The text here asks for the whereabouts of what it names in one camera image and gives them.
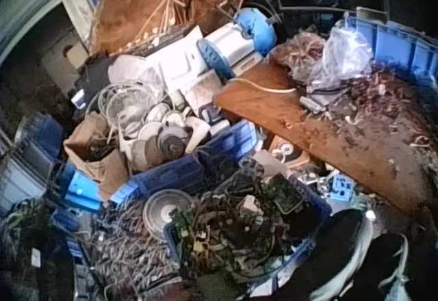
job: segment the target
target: plastic bag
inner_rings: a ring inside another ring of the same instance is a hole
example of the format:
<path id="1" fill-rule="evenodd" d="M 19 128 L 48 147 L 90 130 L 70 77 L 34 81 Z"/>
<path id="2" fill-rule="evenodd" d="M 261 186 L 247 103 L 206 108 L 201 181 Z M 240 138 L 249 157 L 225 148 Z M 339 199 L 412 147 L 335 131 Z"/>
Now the plastic bag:
<path id="1" fill-rule="evenodd" d="M 300 32 L 279 44 L 268 55 L 268 62 L 290 68 L 290 77 L 308 84 L 313 67 L 320 61 L 326 40 L 311 32 Z"/>
<path id="2" fill-rule="evenodd" d="M 153 105 L 162 101 L 165 84 L 157 64 L 147 58 L 120 55 L 108 68 L 109 82 L 113 85 L 133 83 L 149 91 Z"/>
<path id="3" fill-rule="evenodd" d="M 331 30 L 322 58 L 309 76 L 311 88 L 338 88 L 341 80 L 371 73 L 373 52 L 365 37 L 353 28 L 334 27 Z"/>

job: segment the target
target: electronic waste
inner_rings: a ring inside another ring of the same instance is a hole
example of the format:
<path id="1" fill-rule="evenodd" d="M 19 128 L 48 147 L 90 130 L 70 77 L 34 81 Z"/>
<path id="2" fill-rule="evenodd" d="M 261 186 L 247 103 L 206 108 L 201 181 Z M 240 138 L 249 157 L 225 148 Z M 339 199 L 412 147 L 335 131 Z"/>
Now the electronic waste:
<path id="1" fill-rule="evenodd" d="M 318 225 L 318 210 L 294 177 L 263 180 L 255 160 L 240 165 L 191 207 L 170 212 L 188 278 L 225 270 L 237 283 L 260 281 L 280 270 Z"/>

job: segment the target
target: cable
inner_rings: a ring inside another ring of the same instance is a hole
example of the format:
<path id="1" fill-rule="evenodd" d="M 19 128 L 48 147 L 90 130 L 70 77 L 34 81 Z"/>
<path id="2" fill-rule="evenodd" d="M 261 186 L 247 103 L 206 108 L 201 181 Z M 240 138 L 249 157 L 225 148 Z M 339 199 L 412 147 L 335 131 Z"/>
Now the cable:
<path id="1" fill-rule="evenodd" d="M 271 88 L 265 88 L 265 87 L 262 87 L 262 86 L 258 85 L 255 82 L 252 82 L 251 80 L 244 79 L 243 77 L 235 77 L 235 78 L 232 78 L 232 79 L 228 80 L 228 82 L 234 82 L 234 81 L 236 81 L 236 82 L 237 81 L 241 81 L 241 82 L 249 83 L 253 87 L 257 88 L 257 89 L 260 89 L 260 90 L 263 90 L 263 91 L 266 91 L 266 92 L 271 92 L 273 94 L 290 94 L 290 93 L 296 91 L 296 88 L 291 88 L 291 89 L 271 89 Z"/>
<path id="2" fill-rule="evenodd" d="M 233 23 L 235 23 L 236 25 L 239 25 L 240 28 L 242 29 L 242 33 L 246 36 L 246 37 L 251 37 L 251 32 L 249 30 L 247 30 L 247 28 L 245 28 L 245 26 L 243 26 L 243 24 L 241 24 L 241 22 L 239 22 L 238 20 L 236 20 L 234 17 L 232 17 L 226 10 L 223 10 L 219 5 L 215 5 L 214 3 L 211 3 L 208 0 L 196 0 L 196 1 L 202 1 L 203 3 L 206 3 L 207 5 L 216 8 L 221 14 L 225 15 L 228 19 L 230 19 Z M 190 6 L 192 4 L 193 0 L 189 0 L 187 2 L 187 5 L 185 7 L 185 17 L 189 19 L 189 10 L 190 10 Z"/>

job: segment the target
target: brown paper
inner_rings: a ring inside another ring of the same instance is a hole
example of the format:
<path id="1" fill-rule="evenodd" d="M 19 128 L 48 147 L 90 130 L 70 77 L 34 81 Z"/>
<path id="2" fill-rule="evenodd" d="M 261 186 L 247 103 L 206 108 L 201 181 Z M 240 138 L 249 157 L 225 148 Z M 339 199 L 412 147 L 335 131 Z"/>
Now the brown paper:
<path id="1" fill-rule="evenodd" d="M 108 130 L 105 118 L 92 112 L 76 127 L 71 136 L 64 140 L 64 150 L 76 169 L 99 183 L 99 195 L 103 201 L 109 200 L 129 179 L 125 157 L 118 149 L 100 161 L 86 161 L 86 146 L 93 140 L 106 138 Z"/>

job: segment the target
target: clear plastic bag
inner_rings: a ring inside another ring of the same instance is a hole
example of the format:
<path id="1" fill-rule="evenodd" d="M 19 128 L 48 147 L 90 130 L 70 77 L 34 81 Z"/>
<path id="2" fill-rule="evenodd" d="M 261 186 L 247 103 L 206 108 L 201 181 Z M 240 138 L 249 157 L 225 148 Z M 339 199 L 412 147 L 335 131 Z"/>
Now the clear plastic bag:
<path id="1" fill-rule="evenodd" d="M 309 76 L 311 89 L 338 88 L 342 80 L 370 74 L 373 57 L 372 49 L 359 31 L 332 28 L 322 57 Z"/>

